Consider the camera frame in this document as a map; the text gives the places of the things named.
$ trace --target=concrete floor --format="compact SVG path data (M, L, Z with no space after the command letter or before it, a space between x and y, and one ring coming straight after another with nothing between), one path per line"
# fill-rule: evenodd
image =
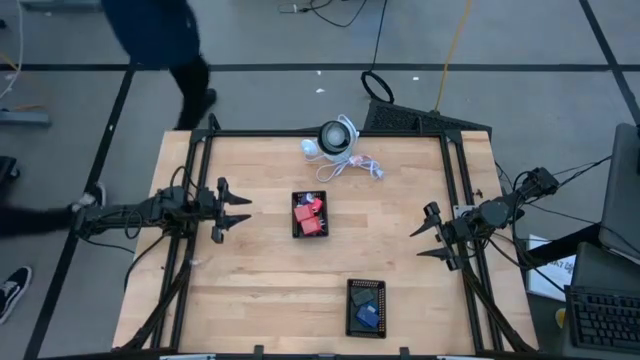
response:
M332 27L312 14L281 15L282 0L191 0L212 64L367 63L375 47L382 0L371 0L352 27ZM347 20L359 1L336 2L327 16ZM620 64L640 63L640 3L591 0ZM380 42L381 63L441 63L464 0L390 1ZM15 4L0 0L0 51L17 58ZM102 14L25 14L25 63L126 64ZM606 64L578 1L477 0L454 57L459 64ZM440 72L381 71L397 104L430 110ZM6 81L0 74L0 87ZM124 72L25 72L2 107L43 104L50 129L0 128L0 154L15 156L22 177L12 203L67 204L86 182ZM640 74L624 74L640 91ZM224 128L272 129L319 125L348 114L364 125L368 98L359 71L215 72L215 112ZM324 93L316 93L318 88ZM137 72L101 180L111 202L143 199L164 130L173 126L180 94L164 71ZM559 171L611 152L613 129L633 123L611 72L452 72L441 111L493 127L497 161L511 175L535 166ZM597 221L608 165L589 172L540 205ZM521 234L556 238L583 224L531 209ZM21 265L35 271L33 285L10 320L0 326L3 359L21 359L52 279L65 233L0 242L0 277ZM135 247L111 232L95 241ZM107 351L132 257L80 243L53 314L40 356ZM531 297L541 346L554 351L558 303Z

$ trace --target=black pants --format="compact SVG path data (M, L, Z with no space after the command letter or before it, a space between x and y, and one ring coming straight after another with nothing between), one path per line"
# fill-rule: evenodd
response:
M176 79L184 96L176 130L193 130L198 126L207 110L205 103L207 86L209 86L207 63L198 55L190 63L170 68L169 71Z
M0 206L0 238L67 229L72 221L73 212L69 207L32 210Z

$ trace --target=keyboard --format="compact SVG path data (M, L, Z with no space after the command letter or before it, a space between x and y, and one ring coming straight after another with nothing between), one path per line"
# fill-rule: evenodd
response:
M640 292L565 287L573 345L640 354Z

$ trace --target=wooden tabletop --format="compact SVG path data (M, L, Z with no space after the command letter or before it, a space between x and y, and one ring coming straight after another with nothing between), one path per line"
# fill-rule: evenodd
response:
M165 134L150 193L167 187L171 174L184 164L188 139L186 132ZM484 195L476 202L499 196L487 134L466 132L463 139L473 190ZM456 170L455 149L450 148ZM422 224L422 208L430 201L438 202L445 220L451 218L439 141L364 137L356 153L379 161L384 180L348 168L320 183L315 178L319 165L305 161L299 138L214 139L207 184L215 188L216 179L226 177L234 194L253 201L229 206L227 212L253 217L228 232L221 245L210 239L212 223L200 224L180 351L250 353L261 344L272 354L398 354L403 346L412 354L473 353L460 272L416 256L441 246L435 230L408 236ZM459 177L456 182L462 200ZM306 190L327 191L328 238L291 236L291 192ZM137 253L159 234L143 230ZM509 242L495 241L515 257ZM114 346L129 340L157 304L168 245L165 240L131 273ZM492 247L486 256L498 307L537 348L520 270ZM386 339L345 336L349 278L386 281ZM484 344L490 348L486 313L478 304ZM165 321L165 345L173 316L172 308Z

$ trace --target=paper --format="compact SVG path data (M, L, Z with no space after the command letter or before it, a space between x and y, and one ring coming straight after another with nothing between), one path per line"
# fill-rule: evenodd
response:
M546 240L541 237L530 235L532 240ZM535 249L538 246L546 244L543 241L530 241L529 250ZM573 277L573 267L576 262L576 256L572 255L564 259L552 261L545 266L538 267L538 270L548 276L554 283L558 284L561 288L565 285L571 285L571 278ZM536 271L529 270L527 273L528 288L527 291L531 294L548 297L551 299L566 301L564 294L555 286L551 285L549 281L540 276Z

